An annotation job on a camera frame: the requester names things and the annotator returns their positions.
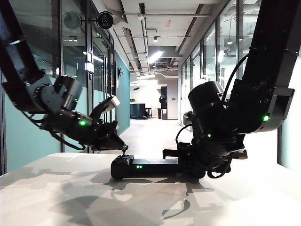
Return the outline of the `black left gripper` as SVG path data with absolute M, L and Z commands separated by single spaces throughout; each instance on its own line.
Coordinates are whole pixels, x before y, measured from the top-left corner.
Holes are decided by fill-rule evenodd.
M 89 118 L 89 127 L 86 134 L 86 145 L 92 150 L 122 150 L 128 145 L 118 136 L 116 129 L 118 122 L 100 123 L 100 120 Z

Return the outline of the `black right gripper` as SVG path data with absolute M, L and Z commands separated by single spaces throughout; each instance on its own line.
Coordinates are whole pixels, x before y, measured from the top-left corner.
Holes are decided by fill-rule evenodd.
M 163 159 L 166 157 L 178 157 L 182 168 L 194 177 L 204 177 L 207 166 L 202 160 L 203 146 L 200 144 L 192 145 L 190 143 L 179 142 L 177 150 L 164 149 L 162 151 Z

